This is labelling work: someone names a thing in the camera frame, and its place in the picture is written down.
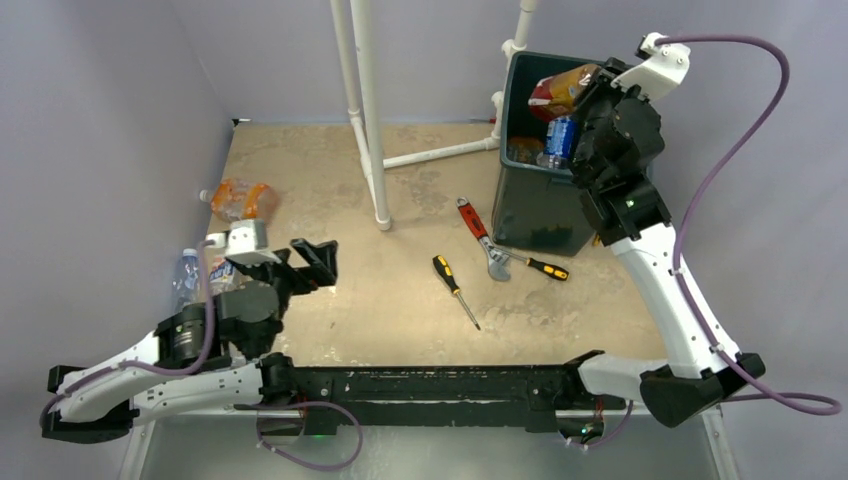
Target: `black joint housing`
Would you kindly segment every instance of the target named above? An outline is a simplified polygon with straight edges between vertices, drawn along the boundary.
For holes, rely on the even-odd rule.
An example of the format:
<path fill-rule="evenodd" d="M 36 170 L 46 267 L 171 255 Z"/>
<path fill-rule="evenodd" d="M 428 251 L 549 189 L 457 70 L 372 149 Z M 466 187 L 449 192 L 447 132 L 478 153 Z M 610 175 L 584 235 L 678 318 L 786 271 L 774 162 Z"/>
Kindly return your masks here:
<path fill-rule="evenodd" d="M 232 342 L 249 360 L 271 350 L 283 331 L 279 297 L 271 285 L 256 280 L 215 297 L 218 336 Z"/>
<path fill-rule="evenodd" d="M 565 374 L 562 377 L 561 391 L 554 398 L 553 407 L 556 410 L 588 409 L 594 408 L 597 395 L 586 391 L 583 381 L 580 380 L 579 369 L 586 360 L 603 355 L 603 350 L 591 350 L 579 357 L 569 360 L 563 367 Z M 626 406 L 626 402 L 618 397 L 610 395 L 600 396 L 604 402 L 604 408 L 608 410 L 619 410 Z"/>
<path fill-rule="evenodd" d="M 157 367 L 185 368 L 200 356 L 203 348 L 206 308 L 202 303 L 187 305 L 181 312 L 159 322 L 154 335 L 159 340 Z M 213 332 L 212 349 L 200 371 L 217 370 L 229 366 L 231 359 L 223 348 L 218 332 Z"/>
<path fill-rule="evenodd" d="M 84 445 L 108 442 L 128 434 L 137 416 L 138 410 L 130 410 L 129 400 L 93 422 L 63 422 L 61 413 L 50 412 L 41 420 L 41 437 Z"/>
<path fill-rule="evenodd" d="M 47 391 L 56 393 L 59 391 L 59 386 L 65 381 L 65 375 L 71 372 L 85 370 L 83 367 L 72 367 L 70 365 L 56 365 L 47 372 Z"/>
<path fill-rule="evenodd" d="M 736 363 L 754 378 L 766 373 L 766 366 L 756 353 L 740 353 Z M 639 391 L 651 415 L 666 427 L 674 428 L 747 385 L 731 368 L 702 375 L 698 379 L 678 378 L 665 365 L 643 373 Z"/>
<path fill-rule="evenodd" d="M 636 46 L 636 52 L 633 55 L 636 55 L 639 60 L 647 60 L 651 58 L 651 55 L 648 52 L 642 50 L 642 44 L 645 43 L 645 39 L 648 38 L 647 35 L 642 36 L 642 40 L 639 40 L 639 45 Z"/>
<path fill-rule="evenodd" d="M 640 231 L 668 225 L 671 215 L 647 177 L 650 163 L 665 149 L 661 118 L 641 88 L 614 86 L 626 71 L 607 60 L 575 101 L 571 118 L 578 125 L 568 168 L 582 190 L 580 201 L 589 225 L 604 245 L 640 238 Z"/>
<path fill-rule="evenodd" d="M 282 353 L 268 355 L 259 361 L 256 368 L 262 370 L 259 394 L 262 395 L 263 404 L 273 404 L 298 390 L 293 375 L 294 362 Z"/>

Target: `white pvc pipe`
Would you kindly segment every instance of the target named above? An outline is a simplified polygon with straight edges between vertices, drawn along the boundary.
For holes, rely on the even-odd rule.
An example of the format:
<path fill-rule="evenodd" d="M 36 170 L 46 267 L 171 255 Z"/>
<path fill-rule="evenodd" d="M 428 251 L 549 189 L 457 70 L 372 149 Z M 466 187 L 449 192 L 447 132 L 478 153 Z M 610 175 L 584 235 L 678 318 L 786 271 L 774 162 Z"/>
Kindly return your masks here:
<path fill-rule="evenodd" d="M 386 198 L 386 172 L 383 167 L 383 139 L 380 115 L 377 109 L 377 82 L 374 75 L 374 42 L 371 39 L 371 0 L 351 0 L 353 37 L 356 42 L 356 59 L 359 66 L 359 83 L 362 89 L 362 110 L 368 129 L 368 154 L 371 159 L 371 179 L 377 226 L 388 230 L 392 226 L 389 203 Z"/>
<path fill-rule="evenodd" d="M 333 28 L 336 31 L 336 45 L 339 48 L 339 61 L 342 65 L 342 79 L 347 96 L 347 112 L 353 117 L 353 115 L 359 114 L 359 96 L 356 92 L 356 77 L 354 77 L 353 59 L 350 53 L 350 32 L 347 29 L 347 20 L 344 18 L 342 0 L 331 0 L 330 7 L 333 10 Z"/>
<path fill-rule="evenodd" d="M 480 150 L 491 150 L 498 147 L 498 141 L 492 137 L 484 138 L 476 142 L 463 143 L 461 145 L 452 145 L 450 147 L 437 148 L 427 150 L 425 152 L 410 153 L 409 155 L 401 155 L 399 157 L 387 158 L 383 161 L 386 168 L 400 167 L 411 163 L 426 162 L 437 158 L 452 157 L 463 153 L 478 152 Z"/>
<path fill-rule="evenodd" d="M 530 33 L 530 20 L 533 19 L 533 12 L 536 11 L 536 3 L 537 0 L 521 0 L 521 13 L 518 16 L 518 26 L 515 28 L 515 37 L 513 37 L 512 41 L 515 44 L 515 47 L 523 50 L 527 47 L 527 35 Z M 507 68 L 509 68 L 509 61 L 512 59 L 507 59 Z"/>
<path fill-rule="evenodd" d="M 368 140 L 365 138 L 365 131 L 362 129 L 362 119 L 359 115 L 351 115 L 350 124 L 353 125 L 353 134 L 356 137 L 356 146 L 359 148 L 359 165 L 362 167 L 362 174 L 365 175 L 365 182 L 368 184 L 368 193 L 371 194 L 371 204 L 374 206 L 374 211 L 377 211 L 377 197 L 374 196 L 374 177 L 371 175 L 371 156 L 368 154 Z"/>
<path fill-rule="evenodd" d="M 512 56 L 515 52 L 520 52 L 527 48 L 527 35 L 530 33 L 530 21 L 533 19 L 533 12 L 536 11 L 537 0 L 521 0 L 521 13 L 518 15 L 518 26 L 515 27 L 515 36 L 512 40 L 507 40 L 503 45 L 504 54 L 506 54 L 506 71 L 509 75 L 509 66 L 512 63 Z M 504 77 L 504 88 L 500 92 L 492 95 L 492 101 L 495 103 L 495 126 L 492 128 L 492 137 L 500 139 L 501 137 L 501 121 L 503 116 L 503 99 L 506 91 L 506 76 Z"/>

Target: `plastic water bottle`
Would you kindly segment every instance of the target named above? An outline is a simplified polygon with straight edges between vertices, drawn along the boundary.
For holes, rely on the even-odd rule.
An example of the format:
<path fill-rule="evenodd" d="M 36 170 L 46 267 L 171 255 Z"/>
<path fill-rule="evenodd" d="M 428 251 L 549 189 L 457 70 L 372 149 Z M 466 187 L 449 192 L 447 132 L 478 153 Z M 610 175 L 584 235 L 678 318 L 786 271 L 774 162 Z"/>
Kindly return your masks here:
<path fill-rule="evenodd" d="M 173 302 L 174 313 L 179 313 L 186 305 L 200 301 L 200 266 L 197 250 L 186 248 L 177 261 L 174 272 Z"/>
<path fill-rule="evenodd" d="M 559 117 L 548 123 L 545 151 L 536 157 L 536 165 L 545 168 L 562 168 L 571 152 L 571 142 L 577 124 L 569 117 Z"/>

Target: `water bottle label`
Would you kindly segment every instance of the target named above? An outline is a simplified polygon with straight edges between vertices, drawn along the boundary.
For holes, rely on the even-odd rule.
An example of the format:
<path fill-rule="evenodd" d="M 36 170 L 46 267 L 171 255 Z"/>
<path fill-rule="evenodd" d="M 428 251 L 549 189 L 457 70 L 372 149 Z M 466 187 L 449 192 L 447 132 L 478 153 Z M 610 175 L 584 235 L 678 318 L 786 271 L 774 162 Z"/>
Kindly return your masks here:
<path fill-rule="evenodd" d="M 569 117 L 559 117 L 548 123 L 548 135 L 545 142 L 545 154 L 567 157 L 571 151 L 571 142 L 577 124 Z"/>
<path fill-rule="evenodd" d="M 233 267 L 232 263 L 224 261 L 223 263 L 216 266 L 214 270 L 212 270 L 212 273 L 209 274 L 209 281 L 214 282 L 215 280 L 219 280 L 224 277 L 229 277 L 233 275 L 235 269 L 236 268 Z"/>

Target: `trash can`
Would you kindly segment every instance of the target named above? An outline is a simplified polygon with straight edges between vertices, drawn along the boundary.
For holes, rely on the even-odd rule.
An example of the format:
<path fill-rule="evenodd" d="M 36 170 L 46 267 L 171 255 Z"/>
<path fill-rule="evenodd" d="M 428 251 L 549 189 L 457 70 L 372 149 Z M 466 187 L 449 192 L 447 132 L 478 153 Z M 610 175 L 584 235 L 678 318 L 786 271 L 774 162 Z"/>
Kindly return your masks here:
<path fill-rule="evenodd" d="M 518 52 L 512 57 L 501 123 L 501 172 L 492 209 L 497 244 L 574 256 L 595 234 L 580 205 L 580 190 L 567 169 L 554 170 L 507 158 L 511 137 L 545 141 L 548 124 L 530 113 L 527 100 L 539 80 L 573 68 L 603 62 Z"/>

